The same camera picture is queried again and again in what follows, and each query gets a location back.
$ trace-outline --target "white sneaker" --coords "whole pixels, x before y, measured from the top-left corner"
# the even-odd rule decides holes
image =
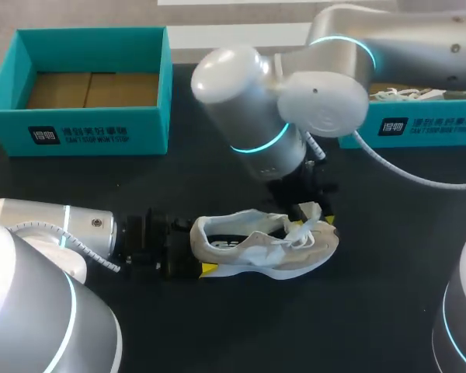
[[[277,280],[306,274],[335,252],[339,238],[335,227],[319,221],[318,204],[302,204],[310,217],[303,225],[284,214],[257,210],[200,217],[190,231],[193,255],[217,269],[202,277],[225,277],[259,272]]]

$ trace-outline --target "white cable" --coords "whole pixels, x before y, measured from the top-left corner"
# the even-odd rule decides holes
[[[325,151],[321,149],[321,147],[318,145],[316,140],[312,137],[312,135],[309,132],[302,132],[302,136],[304,137],[304,140],[308,143],[309,148],[311,148],[314,154],[316,155],[318,161],[322,161],[326,158]]]
[[[364,140],[363,138],[359,135],[357,131],[353,132],[353,136],[356,139],[356,141],[359,143],[361,148],[371,156],[371,158],[375,159],[379,163],[381,163],[383,166],[386,168],[390,169],[394,173],[397,173],[398,175],[405,177],[406,179],[409,179],[411,181],[414,181],[416,183],[426,185],[427,187],[433,187],[437,189],[447,189],[447,190],[466,190],[466,183],[465,184],[451,184],[451,183],[439,183],[437,181],[432,181],[428,179],[423,179],[422,177],[412,175],[411,173],[408,173],[404,171],[403,169],[398,168],[397,166],[392,165],[389,161],[386,159],[382,158],[379,154],[377,154]]]
[[[19,223],[12,227],[8,227],[7,229],[10,232],[17,232],[25,228],[39,228],[43,230],[51,230],[55,235],[62,235],[68,241],[72,242],[75,245],[75,249],[81,251],[85,255],[89,256],[90,258],[96,260],[98,263],[102,264],[105,268],[112,270],[114,272],[119,272],[121,267],[117,266],[116,264],[112,264],[110,261],[103,259],[99,254],[95,253],[93,250],[89,249],[84,245],[81,241],[76,239],[71,233],[66,232],[64,229],[59,227],[58,225],[46,223],[45,221],[25,221],[23,223]]]

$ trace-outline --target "teal box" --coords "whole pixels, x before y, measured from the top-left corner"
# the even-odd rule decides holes
[[[372,148],[466,145],[466,99],[370,103],[359,129]],[[341,148],[359,148],[353,137]]]
[[[25,109],[37,72],[159,73],[157,106]],[[17,30],[0,67],[9,156],[163,155],[172,60],[165,27]]]

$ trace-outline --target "shoe upper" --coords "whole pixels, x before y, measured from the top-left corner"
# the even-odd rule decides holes
[[[205,263],[251,265],[278,270],[312,265],[331,256],[339,243],[335,228],[318,221],[321,209],[317,204],[312,205],[301,206],[310,216],[303,225],[291,222],[285,214],[268,214],[257,210],[200,217],[190,231],[193,255]],[[283,239],[271,235],[281,228],[286,234]],[[213,246],[207,237],[216,235],[244,239],[225,246]]]

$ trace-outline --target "white shoelace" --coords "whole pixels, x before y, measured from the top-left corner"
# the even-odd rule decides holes
[[[315,244],[311,228],[314,226],[313,219],[307,220],[303,225],[291,222],[288,227],[288,234],[283,243],[289,244],[292,249],[307,249]]]
[[[403,89],[398,91],[395,88],[387,88],[388,91],[380,91],[371,95],[371,97],[376,98],[378,101],[412,101],[416,99],[421,99],[421,96],[425,93],[431,91],[431,89]]]

